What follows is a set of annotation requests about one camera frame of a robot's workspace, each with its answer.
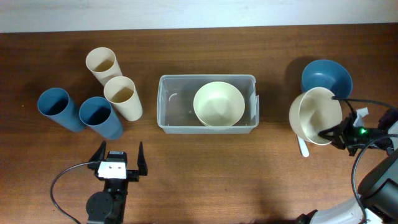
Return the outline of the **cream bowl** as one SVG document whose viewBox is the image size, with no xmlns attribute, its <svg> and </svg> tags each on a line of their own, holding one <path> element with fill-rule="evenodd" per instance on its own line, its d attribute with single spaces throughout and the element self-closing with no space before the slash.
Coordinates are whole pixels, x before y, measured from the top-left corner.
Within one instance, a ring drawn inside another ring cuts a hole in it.
<svg viewBox="0 0 398 224">
<path fill-rule="evenodd" d="M 243 94 L 232 84 L 210 82 L 203 85 L 193 98 L 193 109 L 205 126 L 233 126 L 246 108 Z"/>
<path fill-rule="evenodd" d="M 315 87 L 294 99 L 289 110 L 289 123 L 298 137 L 320 146 L 331 143 L 318 133 L 340 124 L 343 120 L 340 103 L 333 96 L 329 89 Z"/>
</svg>

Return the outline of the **blue bowl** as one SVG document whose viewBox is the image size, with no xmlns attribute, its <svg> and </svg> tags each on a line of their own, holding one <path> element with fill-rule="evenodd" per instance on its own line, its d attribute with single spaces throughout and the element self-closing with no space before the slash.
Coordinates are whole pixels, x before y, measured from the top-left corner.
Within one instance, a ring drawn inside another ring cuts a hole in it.
<svg viewBox="0 0 398 224">
<path fill-rule="evenodd" d="M 350 73 L 339 63 L 320 59 L 310 62 L 302 72 L 301 91 L 323 87 L 340 98 L 348 98 L 353 90 Z"/>
</svg>

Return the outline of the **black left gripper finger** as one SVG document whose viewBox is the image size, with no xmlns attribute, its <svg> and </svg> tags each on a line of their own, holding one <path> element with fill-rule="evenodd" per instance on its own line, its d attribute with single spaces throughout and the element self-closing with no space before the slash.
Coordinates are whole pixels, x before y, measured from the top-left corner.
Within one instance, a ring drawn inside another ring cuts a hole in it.
<svg viewBox="0 0 398 224">
<path fill-rule="evenodd" d="M 147 168 L 147 163 L 146 163 L 146 159 L 144 156 L 144 146 L 143 146 L 142 141 L 140 142 L 140 145 L 139 145 L 137 166 L 138 166 L 139 175 L 142 175 L 142 176 L 148 175 L 148 168 Z"/>
<path fill-rule="evenodd" d="M 106 151 L 106 141 L 103 141 L 99 146 L 98 150 L 89 159 L 88 161 L 89 164 L 87 165 L 87 168 L 91 170 L 98 169 L 100 163 L 104 160 L 105 151 Z"/>
</svg>

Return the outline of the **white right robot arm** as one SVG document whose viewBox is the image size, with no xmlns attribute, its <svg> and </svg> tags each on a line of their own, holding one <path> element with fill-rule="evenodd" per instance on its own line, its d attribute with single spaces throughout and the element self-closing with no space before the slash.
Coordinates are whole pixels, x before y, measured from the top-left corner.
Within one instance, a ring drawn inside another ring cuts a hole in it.
<svg viewBox="0 0 398 224">
<path fill-rule="evenodd" d="M 351 171 L 354 197 L 328 210 L 301 214 L 295 223 L 397 223 L 397 110 L 387 110 L 377 128 L 353 126 L 352 119 L 358 117 L 358 112 L 350 114 L 330 129 L 332 144 L 356 156 Z M 387 158 L 356 186 L 356 169 L 368 149 L 386 151 Z"/>
</svg>

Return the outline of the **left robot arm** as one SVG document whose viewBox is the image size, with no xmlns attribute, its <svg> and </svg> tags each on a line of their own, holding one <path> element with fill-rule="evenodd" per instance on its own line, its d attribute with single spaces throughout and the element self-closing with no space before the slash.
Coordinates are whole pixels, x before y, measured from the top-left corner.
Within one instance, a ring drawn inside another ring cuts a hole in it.
<svg viewBox="0 0 398 224">
<path fill-rule="evenodd" d="M 129 183 L 139 182 L 141 176 L 148 174 L 143 144 L 139 145 L 137 170 L 127 169 L 125 152 L 106 152 L 106 141 L 101 143 L 89 162 L 88 168 L 104 182 L 104 189 L 93 194 L 86 203 L 88 223 L 122 223 Z"/>
</svg>

